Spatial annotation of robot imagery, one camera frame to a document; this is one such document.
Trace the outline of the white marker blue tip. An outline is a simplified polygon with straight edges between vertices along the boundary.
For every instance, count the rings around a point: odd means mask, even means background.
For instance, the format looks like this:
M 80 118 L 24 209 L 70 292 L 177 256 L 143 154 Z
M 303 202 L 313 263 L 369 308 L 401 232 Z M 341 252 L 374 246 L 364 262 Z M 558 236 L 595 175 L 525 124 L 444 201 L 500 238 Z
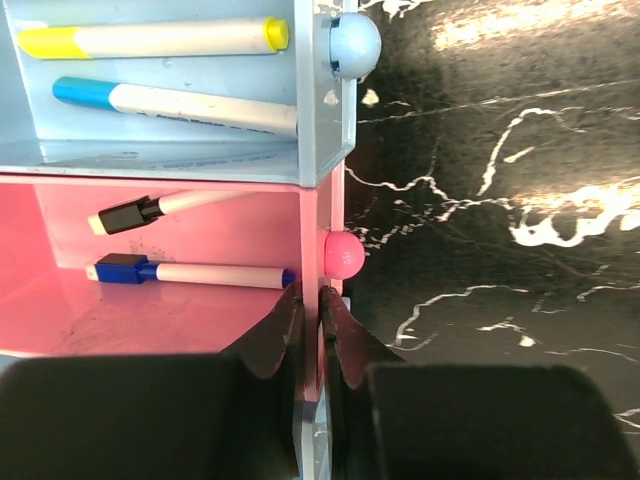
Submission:
M 110 253 L 85 267 L 87 278 L 112 284 L 146 281 L 286 289 L 296 272 L 283 268 L 183 264 L 151 261 L 145 255 Z

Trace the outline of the white blue-capped marker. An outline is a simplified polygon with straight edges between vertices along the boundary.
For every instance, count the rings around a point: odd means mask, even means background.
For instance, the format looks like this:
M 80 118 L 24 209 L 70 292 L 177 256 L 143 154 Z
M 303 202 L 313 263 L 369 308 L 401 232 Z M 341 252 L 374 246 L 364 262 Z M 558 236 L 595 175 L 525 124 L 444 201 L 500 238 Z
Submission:
M 52 94 L 63 103 L 86 108 L 298 136 L 297 108 L 289 105 L 69 76 L 53 83 Z

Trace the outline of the thin white pen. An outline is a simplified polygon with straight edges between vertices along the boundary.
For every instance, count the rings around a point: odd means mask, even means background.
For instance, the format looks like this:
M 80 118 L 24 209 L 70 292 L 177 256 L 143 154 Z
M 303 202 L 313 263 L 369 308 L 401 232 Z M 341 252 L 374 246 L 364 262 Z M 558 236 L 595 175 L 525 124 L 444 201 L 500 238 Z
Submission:
M 114 235 L 138 229 L 172 213 L 249 195 L 239 191 L 188 190 L 151 198 L 140 197 L 103 209 L 87 221 L 96 235 Z

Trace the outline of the yellow-tipped white marker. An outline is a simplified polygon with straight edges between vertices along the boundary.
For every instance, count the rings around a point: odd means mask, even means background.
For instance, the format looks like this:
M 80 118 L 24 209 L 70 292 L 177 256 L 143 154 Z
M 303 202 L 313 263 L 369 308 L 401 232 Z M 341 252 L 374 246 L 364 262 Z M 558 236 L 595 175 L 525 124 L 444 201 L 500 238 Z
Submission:
M 27 29 L 18 46 L 41 60 L 273 54 L 290 32 L 275 17 L 43 27 Z

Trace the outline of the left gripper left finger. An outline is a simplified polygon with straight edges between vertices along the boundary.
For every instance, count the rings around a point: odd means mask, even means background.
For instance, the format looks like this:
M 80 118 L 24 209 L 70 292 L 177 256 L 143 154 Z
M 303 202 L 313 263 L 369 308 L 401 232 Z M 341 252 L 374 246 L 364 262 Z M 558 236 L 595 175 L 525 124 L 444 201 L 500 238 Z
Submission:
M 218 353 L 44 357 L 1 376 L 5 479 L 293 479 L 299 284 Z

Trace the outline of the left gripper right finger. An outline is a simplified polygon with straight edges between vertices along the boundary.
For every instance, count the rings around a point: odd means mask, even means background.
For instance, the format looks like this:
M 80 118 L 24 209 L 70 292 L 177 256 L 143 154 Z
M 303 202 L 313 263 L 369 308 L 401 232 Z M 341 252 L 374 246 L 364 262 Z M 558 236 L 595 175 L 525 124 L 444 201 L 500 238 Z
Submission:
M 597 386 L 555 366 L 417 365 L 320 294 L 335 479 L 626 479 Z

